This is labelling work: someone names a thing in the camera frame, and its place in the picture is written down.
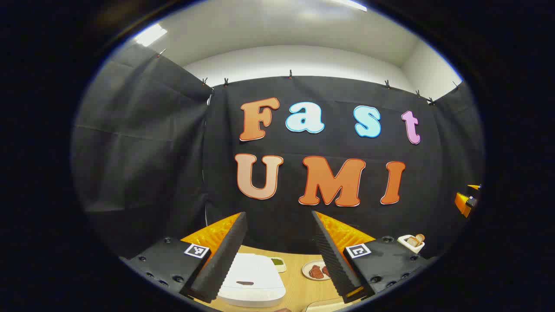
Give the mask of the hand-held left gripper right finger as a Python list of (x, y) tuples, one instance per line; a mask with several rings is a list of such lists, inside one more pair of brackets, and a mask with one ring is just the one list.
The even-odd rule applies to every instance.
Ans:
[(388, 292), (436, 263), (408, 243), (392, 223), (367, 220), (353, 227), (312, 211), (314, 239), (327, 272), (344, 303)]

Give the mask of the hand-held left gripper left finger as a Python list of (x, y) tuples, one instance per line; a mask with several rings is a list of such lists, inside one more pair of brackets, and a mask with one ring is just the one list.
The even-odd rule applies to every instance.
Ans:
[(167, 292), (211, 303), (216, 299), (247, 231), (236, 213), (181, 239), (163, 237), (122, 261)]

